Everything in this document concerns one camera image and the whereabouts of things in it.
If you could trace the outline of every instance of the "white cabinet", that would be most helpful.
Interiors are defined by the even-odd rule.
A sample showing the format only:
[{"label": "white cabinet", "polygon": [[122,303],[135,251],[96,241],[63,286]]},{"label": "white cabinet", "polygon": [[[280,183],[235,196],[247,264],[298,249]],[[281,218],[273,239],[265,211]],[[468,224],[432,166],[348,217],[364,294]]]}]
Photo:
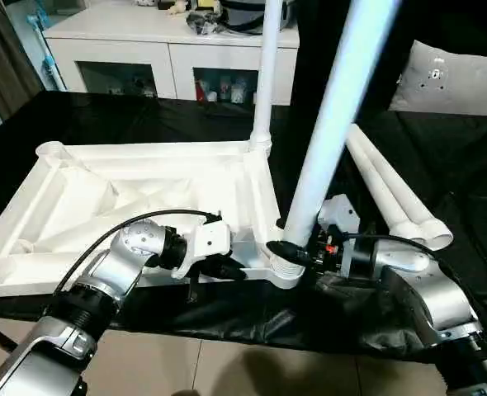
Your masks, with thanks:
[{"label": "white cabinet", "polygon": [[[232,77],[231,83],[238,80],[238,74],[236,73],[236,77],[233,77],[234,73],[232,73],[233,76],[230,76],[224,73],[225,70],[256,70],[254,75],[249,78],[245,77],[248,91],[247,101],[251,101],[253,92],[256,92],[260,52],[261,49],[258,47],[170,44],[177,98],[196,100],[196,81],[202,81],[201,72],[205,69],[216,71],[218,74],[217,77],[214,76],[210,80],[219,81],[228,75],[229,78]],[[290,104],[296,52],[296,49],[280,48],[278,50],[273,90],[273,103],[276,105]]]},{"label": "white cabinet", "polygon": [[128,93],[122,87],[137,80],[141,93],[176,98],[166,44],[65,39],[48,39],[48,44],[70,92]]},{"label": "white cabinet", "polygon": [[[229,32],[196,35],[185,19],[154,7],[103,3],[48,29],[45,38],[71,92],[187,100],[206,99],[210,93],[230,101],[220,95],[221,87],[229,84],[243,86],[244,102],[252,102],[262,37]],[[278,47],[273,103],[289,105],[297,29],[283,30]]]}]

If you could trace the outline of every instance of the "black table cover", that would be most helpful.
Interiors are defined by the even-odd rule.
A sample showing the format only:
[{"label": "black table cover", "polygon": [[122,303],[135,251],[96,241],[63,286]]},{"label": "black table cover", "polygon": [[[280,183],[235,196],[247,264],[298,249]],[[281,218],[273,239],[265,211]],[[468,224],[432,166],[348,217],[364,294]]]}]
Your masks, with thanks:
[{"label": "black table cover", "polygon": [[[433,213],[454,233],[440,253],[470,292],[487,327],[487,117],[380,112],[359,125]],[[278,204],[287,214],[314,117],[275,107],[269,158]],[[245,140],[253,109],[230,104],[42,92],[0,127],[0,214],[46,141],[125,144]],[[355,165],[345,153],[329,195],[347,193],[362,230],[387,233]],[[293,290],[266,281],[137,289],[114,328],[428,360],[414,330],[385,292],[348,291],[347,299],[314,287],[311,274]],[[37,320],[48,296],[0,298],[0,317]]]}]

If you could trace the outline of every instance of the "white pole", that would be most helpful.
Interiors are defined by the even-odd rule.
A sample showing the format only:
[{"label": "white pole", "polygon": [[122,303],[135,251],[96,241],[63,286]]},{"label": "white pole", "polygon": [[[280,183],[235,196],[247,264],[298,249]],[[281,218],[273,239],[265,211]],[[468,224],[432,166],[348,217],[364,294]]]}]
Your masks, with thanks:
[{"label": "white pole", "polygon": [[277,60],[277,43],[280,30],[283,0],[267,0],[263,21],[262,57],[258,74],[257,104],[254,109],[254,125],[251,133],[251,149],[271,148],[271,106],[275,66]]},{"label": "white pole", "polygon": [[400,0],[352,0],[284,239],[305,247]]},{"label": "white pole", "polygon": [[395,199],[392,191],[390,191],[366,155],[363,147],[353,138],[352,134],[348,137],[346,145],[386,225],[389,226],[389,234],[412,239],[418,243],[425,243],[420,227],[410,221],[400,203]]},{"label": "white pole", "polygon": [[427,206],[414,194],[414,191],[357,125],[352,126],[352,133],[348,138],[348,142],[350,141],[360,145],[407,217],[422,229],[425,244],[433,250],[448,246],[452,242],[452,233],[449,228],[440,219],[433,216]]}]

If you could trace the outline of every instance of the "floor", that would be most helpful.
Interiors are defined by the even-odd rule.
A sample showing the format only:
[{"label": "floor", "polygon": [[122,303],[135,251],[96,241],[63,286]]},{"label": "floor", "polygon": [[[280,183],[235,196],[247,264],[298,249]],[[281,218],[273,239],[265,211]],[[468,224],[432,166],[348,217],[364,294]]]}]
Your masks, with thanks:
[{"label": "floor", "polygon": [[[31,326],[0,319],[15,340]],[[84,379],[93,396],[445,395],[431,365],[116,331]]]}]

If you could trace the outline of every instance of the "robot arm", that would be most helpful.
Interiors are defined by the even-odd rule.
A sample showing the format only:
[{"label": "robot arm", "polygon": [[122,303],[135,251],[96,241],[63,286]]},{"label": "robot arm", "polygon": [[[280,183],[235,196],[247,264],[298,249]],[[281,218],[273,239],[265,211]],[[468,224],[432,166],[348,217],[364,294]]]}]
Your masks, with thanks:
[{"label": "robot arm", "polygon": [[422,344],[433,349],[447,394],[487,396],[484,329],[466,294],[442,272],[436,258],[404,243],[410,241],[373,238],[368,246],[355,244],[348,235],[360,235],[360,222],[345,195],[326,200],[318,222],[319,240],[308,251],[286,241],[267,246],[289,262],[389,290],[408,312]]},{"label": "robot arm", "polygon": [[183,278],[195,262],[229,248],[223,221],[203,224],[186,237],[148,219],[123,228],[0,366],[0,396],[86,394],[80,375],[143,268],[161,266]]}]

